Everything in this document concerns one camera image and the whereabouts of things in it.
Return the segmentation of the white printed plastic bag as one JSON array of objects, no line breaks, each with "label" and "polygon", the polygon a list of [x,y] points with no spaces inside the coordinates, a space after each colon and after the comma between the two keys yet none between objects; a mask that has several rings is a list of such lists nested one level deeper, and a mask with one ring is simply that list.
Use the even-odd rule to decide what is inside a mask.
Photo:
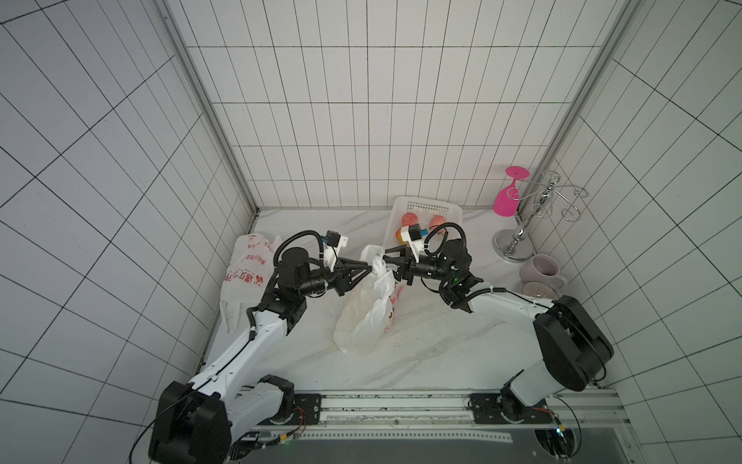
[{"label": "white printed plastic bag", "polygon": [[334,330],[334,343],[345,354],[369,353],[392,325],[405,285],[395,280],[384,254],[375,245],[361,252],[372,271],[351,292]]}]

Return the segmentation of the white basket perforated plastic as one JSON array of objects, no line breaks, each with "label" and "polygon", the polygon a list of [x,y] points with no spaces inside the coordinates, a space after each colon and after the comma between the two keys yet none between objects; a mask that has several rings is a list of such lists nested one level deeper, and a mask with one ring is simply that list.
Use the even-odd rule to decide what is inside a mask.
[{"label": "white basket perforated plastic", "polygon": [[419,220],[417,223],[422,230],[429,229],[432,220],[436,217],[442,217],[447,222],[463,224],[463,210],[458,205],[430,198],[400,196],[394,200],[390,218],[386,225],[386,234],[383,240],[385,249],[401,246],[396,238],[396,233],[403,226],[403,216],[405,214],[416,215]]}]

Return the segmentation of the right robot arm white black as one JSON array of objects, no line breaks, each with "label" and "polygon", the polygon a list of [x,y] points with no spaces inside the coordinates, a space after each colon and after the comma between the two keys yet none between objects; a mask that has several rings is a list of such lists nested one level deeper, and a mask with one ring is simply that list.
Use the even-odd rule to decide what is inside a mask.
[{"label": "right robot arm white black", "polygon": [[500,389],[506,421],[519,423],[524,410],[563,390],[581,392],[607,371],[614,348],[578,300],[530,299],[478,278],[470,270],[464,229],[455,222],[426,233],[417,224],[403,226],[398,235],[400,245],[384,256],[397,280],[435,280],[433,292],[451,309],[491,316],[535,337],[541,359]]}]

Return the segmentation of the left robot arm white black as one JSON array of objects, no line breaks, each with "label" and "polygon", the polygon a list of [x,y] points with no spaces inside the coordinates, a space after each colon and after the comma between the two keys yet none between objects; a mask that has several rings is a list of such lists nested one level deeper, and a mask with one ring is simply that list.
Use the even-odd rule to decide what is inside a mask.
[{"label": "left robot arm white black", "polygon": [[278,342],[287,338],[310,298],[330,290],[344,296],[373,273],[384,272],[381,254],[340,256],[346,239],[335,231],[303,230],[281,243],[259,300],[247,306],[248,327],[193,379],[164,389],[150,424],[148,458],[155,463],[223,463],[264,421],[296,415],[292,382],[267,375],[252,388],[243,382]]}]

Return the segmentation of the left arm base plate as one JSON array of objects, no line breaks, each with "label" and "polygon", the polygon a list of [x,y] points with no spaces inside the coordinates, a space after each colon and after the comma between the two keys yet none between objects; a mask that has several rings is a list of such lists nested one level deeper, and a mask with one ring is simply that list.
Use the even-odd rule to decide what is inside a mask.
[{"label": "left arm base plate", "polygon": [[318,425],[322,412],[322,394],[294,394],[293,405],[285,421],[279,425]]}]

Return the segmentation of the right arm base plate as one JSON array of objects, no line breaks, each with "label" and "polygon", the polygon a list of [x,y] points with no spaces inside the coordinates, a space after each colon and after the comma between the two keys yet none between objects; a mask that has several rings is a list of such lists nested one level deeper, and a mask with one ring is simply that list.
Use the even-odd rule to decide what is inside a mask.
[{"label": "right arm base plate", "polygon": [[513,394],[499,392],[470,394],[468,408],[477,425],[548,425],[553,417],[541,402],[535,407],[522,404]]}]

